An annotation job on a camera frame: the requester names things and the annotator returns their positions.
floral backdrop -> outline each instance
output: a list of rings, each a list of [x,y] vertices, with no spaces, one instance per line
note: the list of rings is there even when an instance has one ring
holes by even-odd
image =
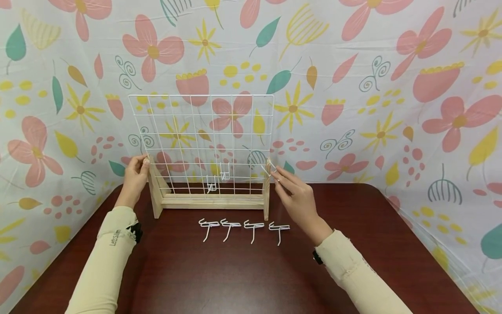
[[[375,186],[479,312],[502,312],[499,1],[0,0],[0,21],[0,312],[151,145],[133,112],[250,112],[128,104],[156,93],[273,94],[277,164]],[[165,122],[173,145],[245,127]]]

white plastic hook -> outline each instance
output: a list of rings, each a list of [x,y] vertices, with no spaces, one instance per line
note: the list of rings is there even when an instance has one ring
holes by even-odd
[[[279,243],[277,246],[281,245],[281,230],[289,230],[289,225],[275,226],[274,222],[269,223],[269,230],[279,231]]]
[[[220,223],[222,226],[228,227],[228,232],[226,233],[226,238],[225,238],[225,240],[223,240],[223,242],[225,242],[226,239],[228,239],[228,235],[230,234],[230,229],[232,229],[232,227],[241,227],[242,226],[240,223],[229,223],[226,221],[226,218],[223,218],[222,220],[220,220]]]
[[[206,232],[206,237],[204,238],[204,241],[203,242],[206,242],[207,240],[207,237],[209,236],[209,229],[211,229],[211,227],[218,227],[220,225],[219,222],[203,222],[205,218],[202,218],[201,220],[199,220],[199,225],[201,227],[207,227],[207,232]]]
[[[253,230],[253,239],[251,240],[251,244],[253,244],[253,242],[255,241],[255,229],[256,228],[263,228],[265,227],[265,224],[264,223],[258,223],[258,224],[248,224],[249,220],[246,220],[244,222],[244,229],[252,229]]]

wooden table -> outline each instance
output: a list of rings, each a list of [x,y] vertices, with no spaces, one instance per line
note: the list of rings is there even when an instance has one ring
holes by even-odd
[[[414,314],[477,311],[380,192],[365,184],[316,184],[319,214],[349,237]],[[144,236],[129,258],[117,313],[357,313],[346,293],[312,259],[313,247],[271,187],[270,221],[282,232],[198,225],[227,218],[262,222],[259,211],[164,210],[153,219],[148,188],[135,211]],[[63,313],[99,226],[119,189],[57,257],[12,311]]]

hand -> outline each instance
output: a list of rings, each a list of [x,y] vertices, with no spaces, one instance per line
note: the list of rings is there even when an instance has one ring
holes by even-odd
[[[275,179],[276,192],[291,219],[307,234],[315,246],[320,245],[333,233],[333,230],[317,214],[312,187],[281,167],[277,167],[277,171],[271,175]]]
[[[125,169],[124,184],[115,206],[134,208],[145,184],[147,184],[150,160],[147,155],[135,156]]]

wire mesh panel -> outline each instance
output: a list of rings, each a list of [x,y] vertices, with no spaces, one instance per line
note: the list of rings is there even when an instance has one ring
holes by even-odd
[[[164,199],[263,199],[274,96],[132,94]]]

